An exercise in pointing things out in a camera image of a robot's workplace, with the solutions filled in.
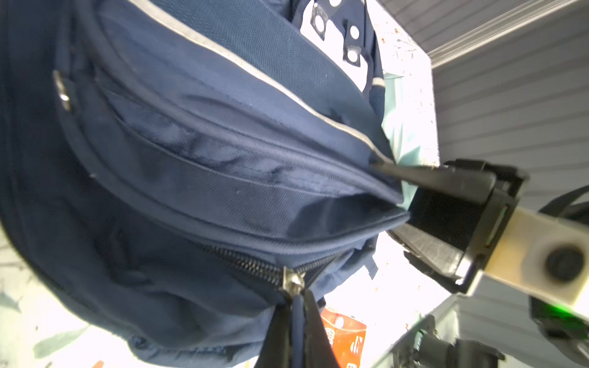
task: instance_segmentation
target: backpack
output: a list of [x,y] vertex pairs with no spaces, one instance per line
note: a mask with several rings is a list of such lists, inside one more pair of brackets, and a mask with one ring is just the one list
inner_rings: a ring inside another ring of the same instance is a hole
[[399,180],[371,167],[393,158],[362,1],[1,12],[2,224],[68,309],[139,359],[259,354],[284,270],[321,303],[408,219]]

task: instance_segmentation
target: beige trim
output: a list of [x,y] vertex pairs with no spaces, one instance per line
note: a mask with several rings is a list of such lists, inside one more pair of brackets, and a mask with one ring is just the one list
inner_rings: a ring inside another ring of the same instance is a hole
[[569,6],[578,0],[530,0],[428,53],[432,69],[457,59],[499,37]]
[[362,132],[354,128],[350,128],[345,124],[339,123],[337,121],[331,120],[330,118],[318,113],[315,111],[311,106],[307,105],[303,100],[301,100],[297,95],[289,91],[285,86],[278,83],[274,79],[270,78],[266,74],[259,71],[256,67],[252,64],[249,64],[244,59],[240,58],[238,55],[234,54],[233,52],[229,51],[225,47],[215,43],[214,41],[208,39],[204,35],[196,32],[186,24],[180,22],[178,19],[175,19],[170,14],[163,11],[161,8],[157,7],[155,4],[150,2],[149,0],[128,0],[141,11],[143,11],[147,16],[151,19],[155,20],[162,26],[168,28],[169,30],[179,34],[180,36],[184,37],[185,39],[191,41],[192,43],[204,47],[214,53],[224,57],[225,59],[231,61],[232,63],[236,64],[238,67],[243,69],[244,71],[248,72],[252,76],[258,78],[259,80],[271,85],[275,89],[279,90],[280,92],[287,95],[291,100],[299,104],[305,110],[309,111],[315,117],[323,120],[324,122],[328,123],[329,125],[337,128],[343,132],[348,133],[349,135],[361,140],[364,142],[372,151],[378,155],[378,157],[386,163],[394,164],[395,162],[388,158],[387,156],[383,155],[382,152],[376,148],[374,143]]
[[385,87],[385,80],[383,78],[372,78],[372,85],[379,86],[384,88]]

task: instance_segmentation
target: red packet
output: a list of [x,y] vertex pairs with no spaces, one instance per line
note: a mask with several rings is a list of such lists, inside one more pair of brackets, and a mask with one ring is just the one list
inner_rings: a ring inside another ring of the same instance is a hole
[[341,368],[359,368],[366,325],[328,307],[321,312],[323,327]]

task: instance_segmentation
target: zipper slider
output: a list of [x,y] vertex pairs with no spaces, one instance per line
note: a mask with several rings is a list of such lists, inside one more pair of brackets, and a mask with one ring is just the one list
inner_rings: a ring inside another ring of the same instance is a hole
[[305,274],[297,273],[294,270],[284,266],[282,268],[282,287],[280,288],[289,298],[299,295],[305,289]]

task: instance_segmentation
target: white dot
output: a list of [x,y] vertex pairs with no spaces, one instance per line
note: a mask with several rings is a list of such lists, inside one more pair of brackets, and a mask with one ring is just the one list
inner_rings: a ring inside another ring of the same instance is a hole
[[358,61],[358,53],[355,50],[348,50],[348,60],[351,62]]
[[323,30],[325,29],[325,23],[323,23],[323,18],[321,18],[321,16],[319,15],[315,16],[315,28],[317,28],[319,32],[323,32]]
[[343,327],[343,317],[338,317],[335,319],[335,327],[341,329]]
[[360,30],[358,30],[358,27],[355,25],[350,27],[350,36],[352,36],[353,39],[358,39],[358,37],[360,37]]

